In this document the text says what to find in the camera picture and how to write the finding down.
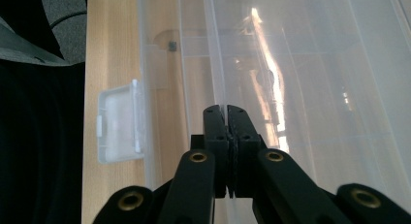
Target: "black fabric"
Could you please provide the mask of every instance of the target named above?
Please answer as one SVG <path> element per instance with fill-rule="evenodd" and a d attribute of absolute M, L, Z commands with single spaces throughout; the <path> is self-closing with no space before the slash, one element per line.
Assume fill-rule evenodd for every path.
<path fill-rule="evenodd" d="M 0 16 L 61 56 L 41 0 L 0 0 Z M 84 63 L 0 60 L 1 224 L 80 223 L 83 99 Z"/>
<path fill-rule="evenodd" d="M 0 17 L 30 43 L 63 58 L 48 26 L 42 0 L 0 0 Z"/>

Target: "transparent plastic bin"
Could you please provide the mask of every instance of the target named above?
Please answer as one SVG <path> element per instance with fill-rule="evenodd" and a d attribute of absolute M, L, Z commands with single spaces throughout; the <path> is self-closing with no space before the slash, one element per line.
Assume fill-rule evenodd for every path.
<path fill-rule="evenodd" d="M 154 187 L 203 133 L 202 111 L 235 105 L 320 187 L 362 183 L 411 211 L 410 5 L 138 0 Z M 250 200 L 215 211 L 216 223 L 255 222 Z"/>

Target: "dark object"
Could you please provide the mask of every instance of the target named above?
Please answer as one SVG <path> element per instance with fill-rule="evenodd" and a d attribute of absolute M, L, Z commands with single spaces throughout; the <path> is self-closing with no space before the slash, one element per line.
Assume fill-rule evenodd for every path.
<path fill-rule="evenodd" d="M 203 115 L 205 134 L 192 136 L 173 181 L 131 210 L 122 209 L 122 196 L 147 189 L 120 190 L 94 223 L 212 223 L 214 198 L 223 198 L 226 186 L 230 197 L 253 199 L 259 223 L 411 223 L 405 210 L 369 187 L 343 185 L 336 196 L 319 188 L 288 154 L 266 147 L 245 110 L 228 106 L 228 127 L 219 106 Z"/>
<path fill-rule="evenodd" d="M 81 11 L 81 12 L 76 12 L 76 13 L 68 14 L 68 15 L 66 15 L 66 16 L 63 16 L 63 17 L 59 18 L 59 19 L 56 20 L 55 22 L 53 22 L 53 23 L 50 25 L 50 28 L 53 29 L 56 25 L 58 25 L 58 24 L 61 23 L 62 21 L 66 20 L 66 19 L 69 19 L 69 18 L 71 18 L 71 17 L 81 16 L 81 15 L 86 15 L 86 14 L 87 14 L 87 11 Z"/>
<path fill-rule="evenodd" d="M 0 17 L 63 58 L 42 0 L 0 0 Z M 0 60 L 0 223 L 81 222 L 84 69 Z"/>
<path fill-rule="evenodd" d="M 169 42 L 169 51 L 177 51 L 177 42 Z"/>

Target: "gray carpet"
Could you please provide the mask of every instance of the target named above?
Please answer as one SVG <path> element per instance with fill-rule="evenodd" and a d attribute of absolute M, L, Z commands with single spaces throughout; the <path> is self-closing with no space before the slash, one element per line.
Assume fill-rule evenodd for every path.
<path fill-rule="evenodd" d="M 85 0 L 43 0 L 48 22 L 80 11 L 86 11 Z M 56 25 L 53 33 L 64 58 L 71 63 L 85 61 L 87 15 L 73 16 Z"/>

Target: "wooden table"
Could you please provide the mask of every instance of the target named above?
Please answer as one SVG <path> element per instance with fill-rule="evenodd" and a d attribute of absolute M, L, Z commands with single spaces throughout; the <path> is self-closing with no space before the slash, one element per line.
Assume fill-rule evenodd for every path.
<path fill-rule="evenodd" d="M 129 185 L 144 185 L 142 161 L 100 164 L 96 115 L 100 91 L 139 75 L 137 0 L 89 0 L 84 104 L 82 223 L 92 223 L 109 196 Z"/>
<path fill-rule="evenodd" d="M 176 13 L 177 2 L 148 2 L 155 5 L 147 13 L 157 21 L 147 33 L 147 44 L 164 49 L 170 39 L 179 42 L 178 32 L 174 31 L 178 21 L 170 15 L 171 10 Z M 98 94 L 140 78 L 137 0 L 89 0 L 87 9 L 82 223 L 91 223 L 110 195 L 120 188 L 144 186 L 143 161 L 100 164 L 96 137 Z M 155 135 L 157 186 L 174 176 L 180 156 L 188 150 L 180 51 L 167 51 L 167 58 L 167 89 L 150 89 L 150 107 L 155 110 L 149 121 Z"/>

